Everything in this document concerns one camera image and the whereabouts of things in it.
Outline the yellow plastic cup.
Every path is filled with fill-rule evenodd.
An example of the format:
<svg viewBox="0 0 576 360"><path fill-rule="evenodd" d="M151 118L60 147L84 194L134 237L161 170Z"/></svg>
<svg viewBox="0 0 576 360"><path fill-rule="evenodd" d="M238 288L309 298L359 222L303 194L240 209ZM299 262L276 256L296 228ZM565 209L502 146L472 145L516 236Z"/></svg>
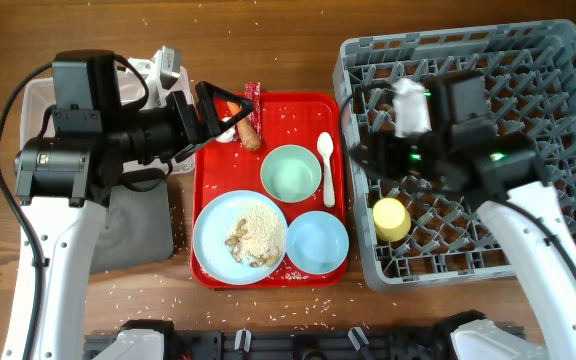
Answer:
<svg viewBox="0 0 576 360"><path fill-rule="evenodd" d="M377 237L386 242L398 242L411 228L411 218L402 202L395 198L378 200L372 208Z"/></svg>

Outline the mint green bowl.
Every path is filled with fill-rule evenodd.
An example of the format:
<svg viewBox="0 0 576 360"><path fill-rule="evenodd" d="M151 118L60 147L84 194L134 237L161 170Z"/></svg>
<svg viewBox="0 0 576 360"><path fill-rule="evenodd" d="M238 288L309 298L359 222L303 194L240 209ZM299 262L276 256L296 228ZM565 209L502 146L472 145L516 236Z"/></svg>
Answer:
<svg viewBox="0 0 576 360"><path fill-rule="evenodd" d="M322 181L316 156L299 145L283 145L264 158L260 179L264 190L284 203L298 203L312 196Z"/></svg>

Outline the small light blue saucer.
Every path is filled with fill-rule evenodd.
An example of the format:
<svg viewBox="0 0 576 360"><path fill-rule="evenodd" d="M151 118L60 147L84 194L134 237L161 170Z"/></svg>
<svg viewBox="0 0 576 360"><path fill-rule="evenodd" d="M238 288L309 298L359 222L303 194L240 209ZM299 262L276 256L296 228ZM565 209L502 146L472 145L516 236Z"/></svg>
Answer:
<svg viewBox="0 0 576 360"><path fill-rule="evenodd" d="M286 246L290 261L299 270L325 275L346 260L349 236L337 217L323 211L310 211L289 225Z"/></svg>

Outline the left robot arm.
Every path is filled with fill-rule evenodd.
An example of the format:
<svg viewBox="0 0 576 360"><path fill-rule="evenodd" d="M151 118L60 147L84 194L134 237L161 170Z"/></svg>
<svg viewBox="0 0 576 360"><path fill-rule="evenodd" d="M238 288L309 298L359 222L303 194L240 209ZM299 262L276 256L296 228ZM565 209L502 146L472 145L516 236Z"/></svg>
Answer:
<svg viewBox="0 0 576 360"><path fill-rule="evenodd" d="M110 50L64 51L47 64L55 102L14 162L2 192L22 238L6 359L78 359L94 249L124 167L159 161L166 179L254 111L208 82L190 100L176 88L179 54L129 60Z"/></svg>

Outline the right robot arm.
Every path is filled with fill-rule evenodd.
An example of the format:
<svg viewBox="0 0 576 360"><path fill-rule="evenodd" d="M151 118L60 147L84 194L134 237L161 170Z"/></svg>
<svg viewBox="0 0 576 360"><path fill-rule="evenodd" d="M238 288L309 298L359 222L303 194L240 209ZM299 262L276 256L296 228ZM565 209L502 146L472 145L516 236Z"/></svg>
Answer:
<svg viewBox="0 0 576 360"><path fill-rule="evenodd" d="M395 110L350 158L410 194L465 200L503 250L538 320L551 359L576 359L576 245L537 146L500 135L476 70L380 83Z"/></svg>

